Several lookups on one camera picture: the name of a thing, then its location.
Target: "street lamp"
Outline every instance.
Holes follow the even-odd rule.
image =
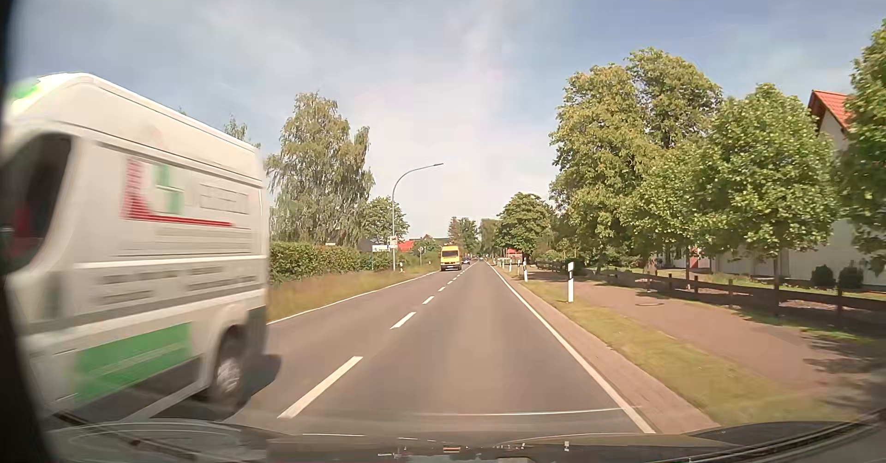
[[[403,175],[400,176],[400,179],[403,179],[403,177],[410,172],[415,172],[416,170],[421,170],[423,168],[437,167],[438,165],[443,165],[443,162],[435,163],[433,165],[425,165],[424,167],[413,168],[412,170],[407,170],[406,172],[403,173]],[[397,185],[400,183],[400,179],[397,179],[397,182],[393,184],[393,190],[391,190],[391,238],[392,239],[396,239],[396,237],[397,237],[397,234],[394,232],[394,230],[395,230],[395,221],[394,221],[395,208],[394,208],[394,206],[396,206],[397,204],[395,204],[393,202],[393,194],[394,194],[394,192],[397,191]],[[391,269],[392,269],[392,271],[397,270],[397,248],[396,247],[393,247],[391,249]]]

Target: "sidewalk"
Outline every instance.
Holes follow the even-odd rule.
[[[544,271],[530,279],[561,281]],[[766,378],[852,412],[886,407],[886,347],[752,321],[735,310],[576,281],[575,298],[617,311]]]

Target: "yellow van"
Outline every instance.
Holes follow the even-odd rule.
[[[461,271],[461,251],[457,245],[446,245],[440,249],[440,270],[447,269]]]

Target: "red roof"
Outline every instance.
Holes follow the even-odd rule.
[[[809,97],[809,108],[813,111],[813,115],[819,118],[825,115],[824,111],[827,109],[846,130],[849,128],[850,114],[844,106],[845,101],[846,94],[828,90],[814,90]]]

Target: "asphalt road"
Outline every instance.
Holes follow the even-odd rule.
[[[275,378],[229,422],[461,444],[641,431],[486,263],[273,323],[267,353]]]

